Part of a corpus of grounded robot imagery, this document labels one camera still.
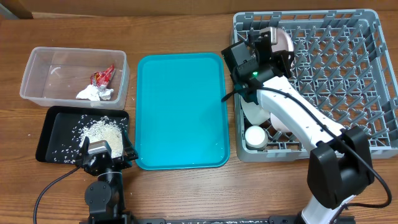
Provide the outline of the red snack wrapper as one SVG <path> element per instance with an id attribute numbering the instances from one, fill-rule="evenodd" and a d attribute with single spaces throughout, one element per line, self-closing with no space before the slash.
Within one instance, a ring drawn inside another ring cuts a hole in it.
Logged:
<path id="1" fill-rule="evenodd" d="M 94 86 L 107 87 L 115 73 L 115 66 L 112 64 L 105 71 L 95 72 L 90 77 L 90 83 Z"/>

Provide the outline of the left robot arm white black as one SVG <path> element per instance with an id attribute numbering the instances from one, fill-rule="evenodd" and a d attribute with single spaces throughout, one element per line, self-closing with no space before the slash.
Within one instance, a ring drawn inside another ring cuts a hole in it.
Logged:
<path id="1" fill-rule="evenodd" d="M 123 148 L 119 157 L 111 157 L 107 141 L 90 142 L 85 138 L 76 158 L 77 167 L 97 178 L 85 190 L 88 223 L 134 223 L 133 214 L 125 208 L 122 170 L 132 167 L 138 154 L 125 129 L 121 137 Z"/>

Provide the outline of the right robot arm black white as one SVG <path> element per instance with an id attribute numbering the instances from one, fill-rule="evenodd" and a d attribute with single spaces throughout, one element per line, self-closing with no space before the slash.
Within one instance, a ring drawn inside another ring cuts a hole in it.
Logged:
<path id="1" fill-rule="evenodd" d="M 278 29 L 268 27 L 252 42 L 239 41 L 222 50 L 231 72 L 233 94 L 276 116 L 310 154 L 307 184 L 312 193 L 298 223 L 334 223 L 350 201 L 374 182 L 366 133 L 345 129 L 309 103 L 289 83 L 295 54 L 287 45 L 275 51 Z"/>

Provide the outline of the white round plate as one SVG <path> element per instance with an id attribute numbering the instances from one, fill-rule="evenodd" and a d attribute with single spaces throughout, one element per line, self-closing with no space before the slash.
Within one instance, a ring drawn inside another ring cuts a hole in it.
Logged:
<path id="1" fill-rule="evenodd" d="M 259 31 L 261 35 L 266 32 L 271 33 L 271 49 L 273 52 L 281 50 L 286 50 L 288 52 L 294 51 L 292 39 L 283 29 L 277 27 L 266 27 Z"/>

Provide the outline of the grey small bowl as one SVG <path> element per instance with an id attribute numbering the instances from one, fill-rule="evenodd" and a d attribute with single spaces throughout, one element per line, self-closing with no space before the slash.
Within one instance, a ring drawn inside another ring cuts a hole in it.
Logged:
<path id="1" fill-rule="evenodd" d="M 243 113 L 252 125 L 260 126 L 271 117 L 270 112 L 263 109 L 260 105 L 257 105 L 254 102 L 248 103 L 242 96 L 240 96 L 240 100 Z"/>

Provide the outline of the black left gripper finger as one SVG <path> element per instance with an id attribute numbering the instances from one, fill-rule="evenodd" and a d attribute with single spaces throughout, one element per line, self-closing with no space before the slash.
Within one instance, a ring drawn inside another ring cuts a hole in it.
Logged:
<path id="1" fill-rule="evenodd" d="M 138 153 L 129 139 L 126 129 L 123 130 L 123 156 L 129 161 L 134 161 L 139 158 Z"/>
<path id="2" fill-rule="evenodd" d="M 80 149 L 80 156 L 82 159 L 84 159 L 88 155 L 88 148 L 90 145 L 90 139 L 89 137 L 85 137 L 83 141 L 83 145 Z"/>

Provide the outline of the white paper cup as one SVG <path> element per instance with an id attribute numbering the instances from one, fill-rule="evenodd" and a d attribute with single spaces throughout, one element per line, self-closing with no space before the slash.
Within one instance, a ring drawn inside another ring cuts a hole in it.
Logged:
<path id="1" fill-rule="evenodd" d="M 268 143 L 268 135 L 260 126 L 247 128 L 244 138 L 249 150 L 264 150 Z"/>

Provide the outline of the white tissue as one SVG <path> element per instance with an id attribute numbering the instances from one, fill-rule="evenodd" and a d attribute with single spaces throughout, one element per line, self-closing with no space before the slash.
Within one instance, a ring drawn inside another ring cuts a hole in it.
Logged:
<path id="1" fill-rule="evenodd" d="M 113 91 L 113 89 L 108 89 L 105 85 L 96 86 L 90 84 L 77 94 L 76 99 L 90 101 L 110 100 Z"/>

